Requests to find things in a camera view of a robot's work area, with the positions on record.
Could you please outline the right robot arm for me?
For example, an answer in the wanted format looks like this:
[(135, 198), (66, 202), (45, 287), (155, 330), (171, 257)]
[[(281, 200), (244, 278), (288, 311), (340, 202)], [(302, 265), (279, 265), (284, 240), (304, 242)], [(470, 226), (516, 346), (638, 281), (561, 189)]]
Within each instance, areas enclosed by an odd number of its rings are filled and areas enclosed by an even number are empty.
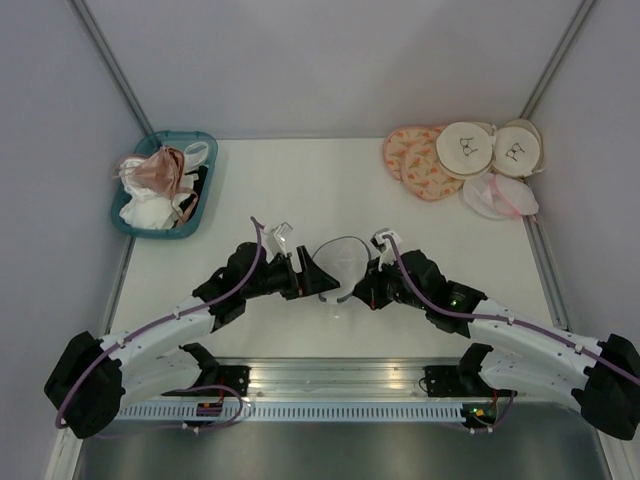
[(456, 371), (459, 388), (544, 398), (578, 412), (619, 440), (639, 426), (639, 353), (626, 338), (605, 340), (520, 318), (483, 292), (448, 280), (421, 251), (372, 260), (353, 294), (373, 310), (420, 309), (437, 329), (470, 340)]

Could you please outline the white mesh laundry bag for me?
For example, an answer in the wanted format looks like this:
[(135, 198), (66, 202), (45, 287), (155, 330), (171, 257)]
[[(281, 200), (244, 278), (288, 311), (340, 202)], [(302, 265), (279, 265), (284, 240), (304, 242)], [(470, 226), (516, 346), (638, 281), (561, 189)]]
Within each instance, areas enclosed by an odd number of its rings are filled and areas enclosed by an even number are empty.
[(344, 235), (320, 245), (312, 254), (312, 260), (339, 282), (339, 287), (319, 293), (319, 302), (334, 318), (347, 311), (354, 288), (360, 282), (372, 259), (369, 245), (354, 235)]

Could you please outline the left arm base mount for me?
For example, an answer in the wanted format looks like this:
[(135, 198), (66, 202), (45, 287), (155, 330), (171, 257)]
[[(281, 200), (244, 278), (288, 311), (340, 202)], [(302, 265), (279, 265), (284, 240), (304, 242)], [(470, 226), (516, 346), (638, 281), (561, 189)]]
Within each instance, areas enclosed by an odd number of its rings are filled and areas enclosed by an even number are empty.
[(250, 385), (251, 368), (247, 365), (219, 365), (214, 383), (224, 385), (245, 397)]

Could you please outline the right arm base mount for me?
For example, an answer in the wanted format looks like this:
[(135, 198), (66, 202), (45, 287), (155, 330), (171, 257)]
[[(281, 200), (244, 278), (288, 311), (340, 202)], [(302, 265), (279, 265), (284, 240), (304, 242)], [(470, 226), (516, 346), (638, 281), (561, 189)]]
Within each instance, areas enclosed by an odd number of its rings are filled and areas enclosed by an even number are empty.
[(462, 384), (454, 365), (428, 365), (418, 386), (429, 398), (466, 398), (469, 390)]

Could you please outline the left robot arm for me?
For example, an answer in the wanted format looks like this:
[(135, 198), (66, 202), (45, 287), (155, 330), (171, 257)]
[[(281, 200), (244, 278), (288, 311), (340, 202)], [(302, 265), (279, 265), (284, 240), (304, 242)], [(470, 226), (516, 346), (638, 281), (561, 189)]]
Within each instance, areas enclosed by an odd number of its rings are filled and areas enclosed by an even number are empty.
[(56, 427), (86, 439), (132, 403), (184, 390), (212, 393), (218, 384), (216, 360), (197, 339), (241, 316), (250, 299), (279, 294), (296, 300), (339, 288), (305, 247), (296, 253), (299, 271), (288, 254), (269, 258), (262, 245), (242, 243), (171, 313), (133, 331), (72, 337), (44, 386), (57, 410)]

